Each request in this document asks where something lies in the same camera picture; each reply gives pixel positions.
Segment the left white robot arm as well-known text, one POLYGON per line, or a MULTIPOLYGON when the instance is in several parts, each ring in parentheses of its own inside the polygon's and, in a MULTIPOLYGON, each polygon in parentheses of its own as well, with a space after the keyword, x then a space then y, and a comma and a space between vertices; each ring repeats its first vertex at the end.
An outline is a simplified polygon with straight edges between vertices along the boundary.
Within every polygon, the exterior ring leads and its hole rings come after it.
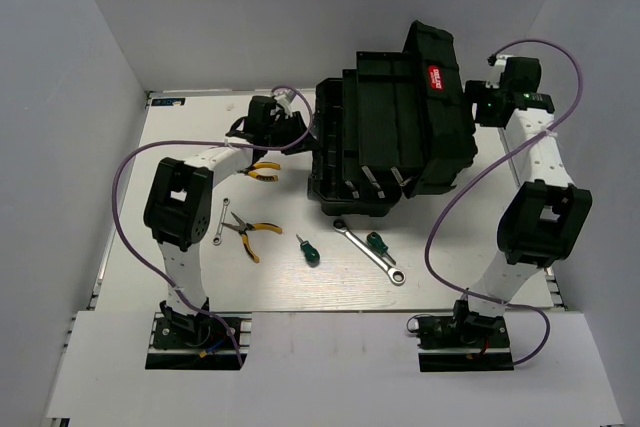
POLYGON ((279 169, 262 160, 268 151, 293 154, 310 148, 309 128, 302 115, 292 110, 298 96, 285 87, 268 96, 255 95, 248 113, 227 132, 243 140, 242 145, 209 148, 184 160, 167 157, 157 166, 143 221, 159 246, 171 280, 161 312, 178 321, 177 334, 188 345, 202 345, 211 334, 211 321, 200 314, 209 304, 202 284, 199 244, 210 227, 213 189, 236 174, 275 182, 277 175, 258 172, 279 169))

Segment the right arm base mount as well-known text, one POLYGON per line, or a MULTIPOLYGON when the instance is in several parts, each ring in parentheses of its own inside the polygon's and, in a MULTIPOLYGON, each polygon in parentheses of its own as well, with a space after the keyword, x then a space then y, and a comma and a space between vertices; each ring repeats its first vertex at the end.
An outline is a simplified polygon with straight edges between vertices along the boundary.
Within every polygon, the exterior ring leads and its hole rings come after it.
POLYGON ((503 319, 490 332, 459 332, 452 315, 417 314, 406 330, 417 340, 421 373, 499 372, 514 369, 510 339, 503 319))

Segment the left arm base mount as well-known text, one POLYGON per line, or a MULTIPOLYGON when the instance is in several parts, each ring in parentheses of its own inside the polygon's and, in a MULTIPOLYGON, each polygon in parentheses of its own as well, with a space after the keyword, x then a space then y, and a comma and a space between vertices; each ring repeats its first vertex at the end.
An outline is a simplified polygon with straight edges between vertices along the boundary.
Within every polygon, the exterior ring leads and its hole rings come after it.
POLYGON ((161 313, 152 324, 145 360, 148 371, 239 371, 236 349, 224 326, 206 319, 201 333, 174 327, 161 313))

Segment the black plastic toolbox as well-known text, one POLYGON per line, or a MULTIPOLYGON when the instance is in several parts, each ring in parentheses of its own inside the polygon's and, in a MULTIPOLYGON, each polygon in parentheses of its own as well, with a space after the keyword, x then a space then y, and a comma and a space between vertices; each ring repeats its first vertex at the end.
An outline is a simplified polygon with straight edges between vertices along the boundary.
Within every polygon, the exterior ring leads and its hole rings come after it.
POLYGON ((384 217, 450 192, 478 153, 454 37, 414 21, 399 52, 359 51, 315 88, 308 196, 327 216, 384 217))

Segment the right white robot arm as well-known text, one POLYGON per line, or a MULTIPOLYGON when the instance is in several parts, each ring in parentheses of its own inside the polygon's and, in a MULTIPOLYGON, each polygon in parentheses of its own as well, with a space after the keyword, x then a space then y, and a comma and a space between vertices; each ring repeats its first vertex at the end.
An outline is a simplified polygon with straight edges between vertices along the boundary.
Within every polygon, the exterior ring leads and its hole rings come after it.
POLYGON ((500 129, 518 186, 498 223, 494 259, 454 307, 452 335, 466 346, 496 328, 532 276, 570 255, 593 203, 564 167, 551 130, 553 101, 538 90, 541 74, 535 58, 500 54, 487 81, 466 84, 477 123, 500 129))

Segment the green stubby screwdriver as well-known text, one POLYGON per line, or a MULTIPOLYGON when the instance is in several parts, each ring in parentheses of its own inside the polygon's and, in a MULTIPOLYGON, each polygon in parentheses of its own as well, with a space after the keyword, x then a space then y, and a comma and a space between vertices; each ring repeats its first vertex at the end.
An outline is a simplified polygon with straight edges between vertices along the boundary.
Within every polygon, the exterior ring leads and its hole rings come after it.
POLYGON ((369 247, 383 258, 386 258, 393 266, 396 265, 396 260, 389 254, 389 247, 382 239, 378 232, 372 231, 366 236, 366 241, 369 247))
POLYGON ((303 239, 300 235, 296 235, 296 239, 299 242, 300 250, 303 253, 307 265, 310 267, 317 267, 321 260, 318 250, 313 247, 308 240, 303 239))

